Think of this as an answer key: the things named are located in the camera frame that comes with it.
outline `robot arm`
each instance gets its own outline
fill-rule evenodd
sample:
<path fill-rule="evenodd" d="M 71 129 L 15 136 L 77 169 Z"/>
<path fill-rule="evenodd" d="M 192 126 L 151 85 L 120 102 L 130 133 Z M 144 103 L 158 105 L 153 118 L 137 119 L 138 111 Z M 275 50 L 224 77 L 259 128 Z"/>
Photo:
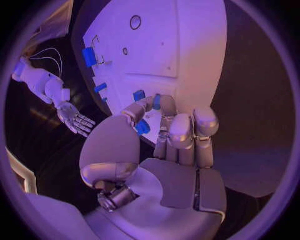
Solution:
<path fill-rule="evenodd" d="M 80 114 L 78 109 L 69 103 L 70 89 L 64 88 L 64 82 L 57 76 L 41 68 L 34 68 L 30 61 L 21 57 L 12 74 L 17 82 L 24 82 L 46 104 L 54 104 L 59 119 L 75 134 L 88 136 L 96 124 Z"/>

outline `blue block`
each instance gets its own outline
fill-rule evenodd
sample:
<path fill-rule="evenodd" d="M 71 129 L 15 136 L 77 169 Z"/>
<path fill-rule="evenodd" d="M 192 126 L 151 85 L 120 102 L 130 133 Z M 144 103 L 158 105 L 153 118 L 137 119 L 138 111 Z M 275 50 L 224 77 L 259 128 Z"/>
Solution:
<path fill-rule="evenodd" d="M 82 50 L 82 54 L 85 60 L 85 64 L 87 67 L 91 67 L 97 64 L 97 59 L 95 56 L 94 49 L 92 47 L 88 47 Z"/>
<path fill-rule="evenodd" d="M 146 95 L 145 95 L 145 92 L 143 90 L 139 90 L 139 91 L 136 91 L 133 94 L 133 97 L 134 97 L 134 101 L 137 102 L 137 101 L 139 101 L 141 99 L 146 98 Z"/>
<path fill-rule="evenodd" d="M 138 131 L 138 135 L 148 134 L 150 132 L 150 126 L 144 119 L 135 126 L 135 129 Z"/>
<path fill-rule="evenodd" d="M 101 85 L 96 86 L 96 87 L 94 88 L 94 92 L 97 94 L 97 93 L 99 93 L 101 90 L 106 89 L 107 87 L 108 87 L 108 86 L 107 86 L 106 83 L 102 83 Z"/>
<path fill-rule="evenodd" d="M 153 109 L 159 110 L 161 109 L 161 95 L 156 94 L 153 100 Z"/>

